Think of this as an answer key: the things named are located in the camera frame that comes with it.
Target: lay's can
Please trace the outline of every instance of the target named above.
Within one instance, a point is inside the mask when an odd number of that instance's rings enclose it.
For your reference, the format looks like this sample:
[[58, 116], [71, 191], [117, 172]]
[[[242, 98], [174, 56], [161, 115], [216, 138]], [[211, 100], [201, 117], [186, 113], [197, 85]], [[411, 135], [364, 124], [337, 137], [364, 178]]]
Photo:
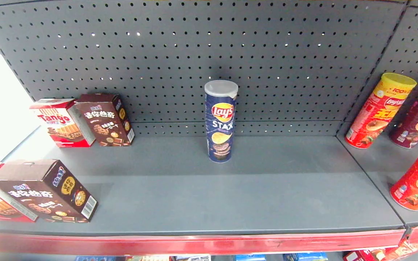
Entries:
[[416, 84], [416, 81], [407, 76], [384, 73], [362, 106], [345, 140], [358, 149], [370, 147], [396, 115]]
[[231, 158], [238, 85], [215, 80], [204, 85], [206, 92], [206, 133], [209, 158], [217, 163]]

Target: gray shelf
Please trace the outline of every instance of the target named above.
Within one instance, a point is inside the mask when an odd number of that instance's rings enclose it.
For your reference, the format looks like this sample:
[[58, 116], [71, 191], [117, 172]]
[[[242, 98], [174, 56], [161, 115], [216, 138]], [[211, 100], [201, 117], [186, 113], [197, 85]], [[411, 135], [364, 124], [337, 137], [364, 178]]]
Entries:
[[93, 220], [0, 221], [0, 232], [180, 236], [403, 227], [335, 137], [237, 137], [232, 159], [220, 165], [206, 156], [204, 137], [137, 137], [131, 147], [59, 149], [38, 129], [6, 160], [37, 158], [61, 159], [98, 198]]
[[388, 134], [384, 133], [366, 150], [351, 147], [339, 135], [346, 149], [361, 165], [370, 179], [375, 183], [383, 196], [393, 206], [405, 224], [418, 226], [418, 211], [401, 207], [390, 196], [390, 186], [397, 182], [418, 157], [418, 144], [412, 149], [404, 149], [394, 144]]

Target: metal shelf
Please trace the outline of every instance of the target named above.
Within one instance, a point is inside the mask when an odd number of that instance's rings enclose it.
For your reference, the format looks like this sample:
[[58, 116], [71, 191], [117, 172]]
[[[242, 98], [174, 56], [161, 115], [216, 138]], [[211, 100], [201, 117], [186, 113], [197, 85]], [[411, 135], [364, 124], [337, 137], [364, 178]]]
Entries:
[[[98, 210], [82, 225], [0, 221], [0, 235], [12, 234], [15, 243], [27, 235], [335, 239], [327, 246], [297, 242], [297, 251], [390, 245], [401, 238], [403, 223], [337, 138], [237, 137], [234, 145], [233, 158], [219, 165], [206, 156], [204, 137], [140, 137], [131, 147], [63, 150], [38, 129], [6, 160], [61, 159], [98, 197]], [[389, 241], [336, 240], [382, 233]]]

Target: potato chip image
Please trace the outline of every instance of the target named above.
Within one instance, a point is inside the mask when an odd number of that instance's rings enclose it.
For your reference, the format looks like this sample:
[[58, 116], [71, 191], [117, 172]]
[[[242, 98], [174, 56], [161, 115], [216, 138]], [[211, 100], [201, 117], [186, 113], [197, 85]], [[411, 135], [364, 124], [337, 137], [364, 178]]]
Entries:
[[230, 137], [232, 137], [232, 134], [227, 135], [222, 132], [215, 132], [214, 134], [212, 134], [211, 139], [212, 139], [212, 142], [214, 142], [215, 144], [222, 144], [226, 142], [227, 140], [229, 140]]

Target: plastic lid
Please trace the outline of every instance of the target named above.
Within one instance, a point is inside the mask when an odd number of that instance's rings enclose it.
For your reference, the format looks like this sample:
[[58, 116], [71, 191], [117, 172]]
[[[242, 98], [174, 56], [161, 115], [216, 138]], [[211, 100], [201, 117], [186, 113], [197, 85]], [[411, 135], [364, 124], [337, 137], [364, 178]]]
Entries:
[[215, 80], [205, 84], [204, 91], [215, 97], [230, 96], [235, 98], [238, 92], [238, 85], [231, 81]]
[[399, 87], [414, 88], [417, 85], [414, 79], [392, 72], [382, 74], [382, 80]]

